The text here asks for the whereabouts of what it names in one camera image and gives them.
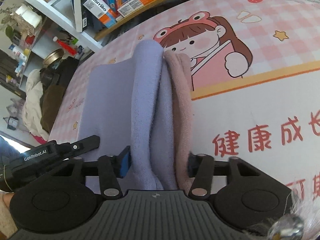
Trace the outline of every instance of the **crosshair logo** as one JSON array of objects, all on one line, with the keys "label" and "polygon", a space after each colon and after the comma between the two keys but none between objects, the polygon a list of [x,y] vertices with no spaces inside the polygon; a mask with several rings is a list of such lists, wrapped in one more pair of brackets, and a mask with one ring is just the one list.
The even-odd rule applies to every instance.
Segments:
[{"label": "crosshair logo", "polygon": [[158,198],[158,197],[160,197],[160,194],[154,193],[152,196],[153,196],[154,198]]}]

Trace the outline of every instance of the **cartoon girl's hand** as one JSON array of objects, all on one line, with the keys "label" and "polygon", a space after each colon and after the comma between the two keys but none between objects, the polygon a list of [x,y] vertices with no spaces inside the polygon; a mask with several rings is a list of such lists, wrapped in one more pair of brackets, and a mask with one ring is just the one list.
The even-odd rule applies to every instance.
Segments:
[{"label": "cartoon girl's hand", "polygon": [[226,69],[231,77],[239,77],[248,71],[249,65],[245,56],[232,52],[226,56]]},{"label": "cartoon girl's hand", "polygon": [[192,58],[191,59],[191,68],[193,68],[196,65],[197,65],[197,59],[196,58]]}]

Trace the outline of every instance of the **ribbed gray panel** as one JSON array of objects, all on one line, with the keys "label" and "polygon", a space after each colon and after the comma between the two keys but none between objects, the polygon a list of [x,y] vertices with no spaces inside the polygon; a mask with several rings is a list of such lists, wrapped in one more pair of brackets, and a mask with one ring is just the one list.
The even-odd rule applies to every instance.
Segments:
[{"label": "ribbed gray panel", "polygon": [[79,228],[54,235],[19,230],[10,239],[249,240],[223,224],[208,203],[193,201],[180,190],[131,190],[120,200],[105,201],[97,214]]}]

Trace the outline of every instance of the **purple cloth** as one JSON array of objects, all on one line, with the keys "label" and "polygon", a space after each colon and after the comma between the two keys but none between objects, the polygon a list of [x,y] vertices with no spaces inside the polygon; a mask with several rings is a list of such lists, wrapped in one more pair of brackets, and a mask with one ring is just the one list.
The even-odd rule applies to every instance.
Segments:
[{"label": "purple cloth", "polygon": [[[79,139],[100,136],[100,147],[82,155],[95,161],[131,145],[132,167],[120,186],[176,189],[173,167],[172,91],[163,48],[140,42],[131,59],[95,68],[87,88]],[[86,185],[99,193],[97,178]]]}]

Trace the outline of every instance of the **red chinese character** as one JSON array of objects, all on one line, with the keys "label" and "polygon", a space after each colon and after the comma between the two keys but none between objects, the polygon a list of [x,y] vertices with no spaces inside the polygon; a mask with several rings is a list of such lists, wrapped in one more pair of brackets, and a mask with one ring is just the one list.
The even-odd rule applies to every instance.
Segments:
[{"label": "red chinese character", "polygon": [[224,138],[218,138],[220,135],[218,134],[212,141],[214,143],[214,155],[218,155],[218,153],[221,153],[221,157],[223,157],[225,154],[227,155],[237,155],[238,152],[235,152],[235,149],[239,148],[236,142],[239,138],[240,134],[236,133],[235,131],[227,131],[225,133],[226,137]]},{"label": "red chinese character", "polygon": [[[297,180],[297,181],[294,181],[294,182],[291,182],[291,183],[288,183],[286,186],[287,187],[291,187],[291,186],[293,186],[293,185],[300,185],[300,197],[301,197],[301,199],[302,200],[304,200],[304,185],[303,185],[303,183],[305,182],[306,180],[305,179],[300,179],[300,180]],[[293,187],[292,188],[292,191],[294,192],[294,193],[296,193],[297,195],[299,195],[299,193],[298,193],[298,189],[297,189],[297,187],[298,186],[296,186],[296,187]]]},{"label": "red chinese character", "polygon": [[316,136],[320,136],[320,132],[317,132],[315,127],[315,124],[320,127],[320,118],[318,118],[319,114],[320,110],[316,113],[315,116],[313,116],[313,113],[311,112],[311,122],[309,123],[312,126],[312,131]]},{"label": "red chinese character", "polygon": [[249,139],[249,152],[252,152],[252,144],[254,143],[254,150],[255,151],[264,151],[264,148],[268,148],[271,149],[270,144],[270,136],[271,133],[269,133],[266,130],[262,130],[263,128],[267,128],[269,127],[267,124],[265,125],[256,125],[256,127],[251,128],[250,130],[248,130],[248,139]]},{"label": "red chinese character", "polygon": [[286,122],[284,124],[281,124],[281,141],[282,141],[282,145],[285,145],[285,132],[288,133],[288,139],[287,139],[287,143],[292,142],[292,133],[290,128],[285,128],[285,126],[287,125],[291,125],[294,129],[294,135],[293,135],[293,140],[295,141],[297,137],[299,137],[300,141],[303,141],[303,137],[300,134],[300,130],[301,130],[301,126],[297,127],[295,125],[296,122],[299,122],[298,118],[296,116],[294,116],[294,120],[291,120],[288,117],[289,122]]},{"label": "red chinese character", "polygon": [[313,200],[320,196],[320,173],[313,178]]}]

